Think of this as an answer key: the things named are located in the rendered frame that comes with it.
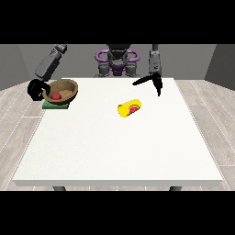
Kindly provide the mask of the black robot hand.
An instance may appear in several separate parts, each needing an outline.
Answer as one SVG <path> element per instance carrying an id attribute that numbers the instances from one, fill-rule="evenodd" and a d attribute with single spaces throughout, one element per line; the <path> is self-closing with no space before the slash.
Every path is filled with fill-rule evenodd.
<path id="1" fill-rule="evenodd" d="M 152 81 L 154 87 L 157 90 L 157 94 L 161 95 L 161 90 L 162 90 L 162 77 L 159 73 L 153 73 L 144 77 L 141 77 L 139 80 L 135 81 L 133 85 L 138 85 L 138 84 L 143 84 L 148 81 Z"/>
<path id="2" fill-rule="evenodd" d="M 42 82 L 38 79 L 33 79 L 28 84 L 28 95 L 32 98 L 33 101 L 43 100 L 43 91 L 46 91 L 47 95 L 50 93 L 50 86 L 45 82 Z"/>

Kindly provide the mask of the grey purple-ringed robot trunk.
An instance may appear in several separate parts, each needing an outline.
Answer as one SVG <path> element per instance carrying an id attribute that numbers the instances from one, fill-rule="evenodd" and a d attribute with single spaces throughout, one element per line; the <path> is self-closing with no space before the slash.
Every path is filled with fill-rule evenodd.
<path id="1" fill-rule="evenodd" d="M 99 50 L 95 54 L 98 62 L 98 74 L 95 77 L 108 77 L 110 73 L 120 77 L 124 73 L 127 77 L 138 77 L 137 62 L 140 54 L 131 50 L 129 44 L 108 44 L 107 50 Z"/>

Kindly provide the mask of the green square pad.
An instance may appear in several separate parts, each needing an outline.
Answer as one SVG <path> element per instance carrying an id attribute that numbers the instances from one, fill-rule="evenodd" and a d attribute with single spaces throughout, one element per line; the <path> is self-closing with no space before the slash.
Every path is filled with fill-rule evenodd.
<path id="1" fill-rule="evenodd" d="M 42 108 L 43 109 L 67 109 L 69 107 L 68 104 L 65 105 L 55 105 L 52 104 L 48 101 L 44 101 L 44 103 L 42 104 Z"/>

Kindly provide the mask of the brown wooden bowl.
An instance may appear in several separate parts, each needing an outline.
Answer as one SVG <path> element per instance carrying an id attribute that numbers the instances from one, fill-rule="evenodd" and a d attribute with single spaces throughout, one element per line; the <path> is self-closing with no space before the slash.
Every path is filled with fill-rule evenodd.
<path id="1" fill-rule="evenodd" d="M 52 95 L 59 93 L 61 99 L 52 99 Z M 78 84 L 71 79 L 60 79 L 50 83 L 50 93 L 47 95 L 46 91 L 42 92 L 42 95 L 46 101 L 54 105 L 66 105 L 74 100 L 78 93 Z"/>

